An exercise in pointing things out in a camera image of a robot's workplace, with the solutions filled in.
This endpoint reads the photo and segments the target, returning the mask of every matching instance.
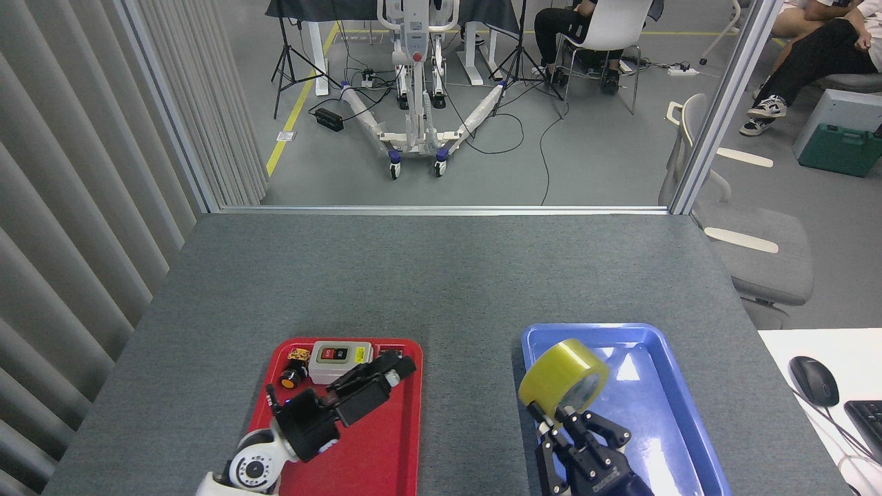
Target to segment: tripod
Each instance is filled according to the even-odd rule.
[[[527,50],[524,49],[524,26],[527,17],[527,0],[520,1],[520,19],[518,20],[518,45],[514,47],[512,53],[508,54],[508,56],[503,59],[503,61],[499,64],[495,71],[490,74],[490,78],[493,79],[493,76],[496,75],[497,71],[501,71],[505,63],[511,60],[511,64],[508,68],[508,78],[505,80],[505,88],[507,89],[509,86],[513,85],[518,81],[545,81],[548,84],[551,91],[557,96],[557,99],[562,101],[564,99],[563,96],[554,88],[554,85],[551,84],[551,75],[546,73],[542,68],[539,67],[539,64],[536,63],[535,60],[527,53]],[[542,75],[541,78],[522,78],[520,73],[522,71],[521,63],[523,61],[522,57],[526,57],[527,60],[533,65],[534,68]],[[497,109],[499,109],[499,103],[502,101],[505,92],[502,92],[499,95],[499,100],[496,103],[496,106],[493,107],[493,114],[496,115]]]
[[[276,74],[279,75],[279,87],[276,91],[276,105],[273,110],[273,119],[275,119],[279,115],[279,99],[281,97],[281,92],[287,90],[297,83],[303,83],[304,81],[309,81],[311,79],[318,78],[327,78],[328,81],[331,81],[336,87],[343,88],[337,81],[335,81],[331,76],[329,76],[325,71],[319,69],[312,61],[304,56],[302,53],[298,52],[288,43],[288,31],[285,29],[285,14],[282,11],[282,0],[276,0],[276,10],[279,13],[279,27],[281,28],[281,39],[284,43],[284,46],[281,49],[281,55],[279,55],[279,62],[276,63],[275,70],[273,71],[273,76],[270,78],[270,82],[275,80]],[[297,28],[302,28],[302,22],[297,20]],[[304,60],[307,64],[312,66],[312,69],[315,70],[315,74],[309,76],[308,78],[297,79],[294,75],[294,63],[291,61],[291,53],[299,56],[302,60]],[[283,86],[283,80],[287,80],[288,83]]]

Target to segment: white desk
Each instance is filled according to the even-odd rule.
[[[830,416],[858,439],[855,428],[842,405],[849,400],[882,400],[882,328],[870,329],[797,329],[759,331],[759,336],[772,354],[774,362],[788,384],[789,361],[806,356],[824,364],[839,388],[839,403],[830,407]],[[882,495],[882,468],[864,459],[856,459],[857,451],[845,442],[830,422],[801,399],[800,406],[824,443],[846,482],[864,489],[861,496]]]

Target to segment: small yellow component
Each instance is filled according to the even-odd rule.
[[[310,361],[310,351],[308,349],[303,348],[294,348],[288,353],[288,360],[302,360],[304,362]]]
[[[561,341],[535,361],[518,388],[524,405],[539,403],[549,417],[558,406],[584,411],[600,394],[609,368],[578,339]]]

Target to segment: black power adapter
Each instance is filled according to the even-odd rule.
[[[316,121],[332,131],[340,132],[343,130],[343,118],[334,114],[331,110],[317,109]]]

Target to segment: gray curtain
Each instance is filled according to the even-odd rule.
[[[45,485],[200,212],[263,198],[235,74],[207,1],[0,0],[0,494]]]

